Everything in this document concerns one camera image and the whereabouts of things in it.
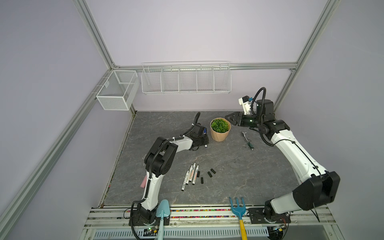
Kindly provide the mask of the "white marker pen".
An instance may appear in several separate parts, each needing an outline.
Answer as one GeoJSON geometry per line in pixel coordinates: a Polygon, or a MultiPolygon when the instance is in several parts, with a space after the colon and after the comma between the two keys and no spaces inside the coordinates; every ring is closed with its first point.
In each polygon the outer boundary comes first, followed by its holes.
{"type": "Polygon", "coordinates": [[[199,165],[197,165],[196,169],[195,169],[195,174],[194,174],[193,181],[192,181],[193,185],[196,184],[196,179],[197,179],[197,176],[198,176],[198,172],[199,172],[199,165]]]}
{"type": "Polygon", "coordinates": [[[194,179],[194,174],[196,170],[196,163],[192,165],[191,171],[190,171],[190,176],[189,176],[189,182],[192,182],[194,179]]]}
{"type": "Polygon", "coordinates": [[[186,185],[187,185],[187,184],[186,184],[186,180],[187,180],[187,177],[188,177],[188,174],[189,174],[188,172],[189,172],[189,170],[187,171],[187,173],[186,173],[186,175],[185,175],[185,178],[184,178],[184,181],[183,181],[183,185],[182,185],[182,189],[181,189],[182,191],[185,190],[185,187],[186,187],[186,185]]]}
{"type": "Polygon", "coordinates": [[[190,169],[189,169],[189,174],[188,174],[188,177],[187,177],[187,180],[186,180],[186,184],[189,183],[190,181],[190,178],[191,178],[191,175],[193,174],[193,168],[194,168],[194,165],[191,165],[190,169]]]}

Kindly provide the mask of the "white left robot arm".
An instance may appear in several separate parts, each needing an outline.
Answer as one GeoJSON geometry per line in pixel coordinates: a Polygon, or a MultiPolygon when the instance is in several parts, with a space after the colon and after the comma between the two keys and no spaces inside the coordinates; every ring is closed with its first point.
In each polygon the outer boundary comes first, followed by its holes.
{"type": "Polygon", "coordinates": [[[197,150],[208,143],[208,130],[199,123],[194,123],[179,137],[156,139],[145,158],[147,181],[142,199],[134,201],[131,205],[130,226],[150,225],[156,221],[161,184],[173,164],[176,153],[197,150]]]}

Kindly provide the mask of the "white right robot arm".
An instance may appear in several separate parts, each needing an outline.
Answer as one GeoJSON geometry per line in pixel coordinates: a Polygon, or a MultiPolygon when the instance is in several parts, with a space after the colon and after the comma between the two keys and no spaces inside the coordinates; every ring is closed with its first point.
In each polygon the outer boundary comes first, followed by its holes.
{"type": "Polygon", "coordinates": [[[276,120],[274,115],[255,116],[242,112],[231,113],[225,119],[234,126],[256,127],[265,143],[284,154],[301,182],[291,193],[265,202],[263,215],[267,222],[274,223],[283,214],[314,210],[335,200],[340,176],[319,164],[283,120],[276,120]]]}

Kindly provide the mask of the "green artificial plant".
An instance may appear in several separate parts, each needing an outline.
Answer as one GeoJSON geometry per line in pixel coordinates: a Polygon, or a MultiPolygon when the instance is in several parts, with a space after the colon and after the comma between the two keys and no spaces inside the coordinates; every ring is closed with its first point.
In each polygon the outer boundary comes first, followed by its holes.
{"type": "Polygon", "coordinates": [[[214,119],[211,128],[214,132],[223,134],[230,130],[230,125],[225,119],[214,119]]]}

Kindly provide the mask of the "pink faceted plant pot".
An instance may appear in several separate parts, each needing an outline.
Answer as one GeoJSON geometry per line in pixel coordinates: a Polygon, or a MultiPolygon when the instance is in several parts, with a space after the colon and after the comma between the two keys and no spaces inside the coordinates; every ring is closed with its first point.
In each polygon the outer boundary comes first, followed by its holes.
{"type": "Polygon", "coordinates": [[[216,142],[223,142],[227,138],[227,136],[229,135],[230,130],[226,133],[220,134],[220,133],[214,132],[211,128],[211,135],[212,135],[213,140],[215,140],[216,142]]]}

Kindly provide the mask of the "pink purple small trowel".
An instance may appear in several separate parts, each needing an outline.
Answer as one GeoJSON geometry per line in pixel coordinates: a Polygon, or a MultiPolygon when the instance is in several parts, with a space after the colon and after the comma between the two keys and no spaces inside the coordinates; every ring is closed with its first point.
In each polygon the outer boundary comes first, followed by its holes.
{"type": "Polygon", "coordinates": [[[142,183],[141,183],[141,185],[140,185],[140,188],[144,189],[146,187],[146,185],[147,185],[147,181],[148,181],[148,177],[145,176],[143,181],[142,181],[142,183]]]}

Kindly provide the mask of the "teal garden trowel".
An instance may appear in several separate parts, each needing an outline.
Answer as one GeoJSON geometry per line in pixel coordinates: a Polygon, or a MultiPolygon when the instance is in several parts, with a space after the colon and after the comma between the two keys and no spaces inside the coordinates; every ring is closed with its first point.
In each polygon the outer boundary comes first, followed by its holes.
{"type": "Polygon", "coordinates": [[[170,214],[171,214],[170,203],[168,200],[164,199],[160,202],[156,212],[156,217],[160,218],[159,231],[157,235],[158,240],[164,239],[165,219],[168,218],[170,214]]]}

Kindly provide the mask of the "white mesh basket small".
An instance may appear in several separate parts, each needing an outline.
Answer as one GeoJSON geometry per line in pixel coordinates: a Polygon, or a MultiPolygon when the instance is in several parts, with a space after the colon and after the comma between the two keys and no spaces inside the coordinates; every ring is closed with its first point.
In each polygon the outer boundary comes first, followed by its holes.
{"type": "Polygon", "coordinates": [[[106,111],[129,111],[139,89],[136,71],[113,70],[97,93],[97,99],[106,111]]]}

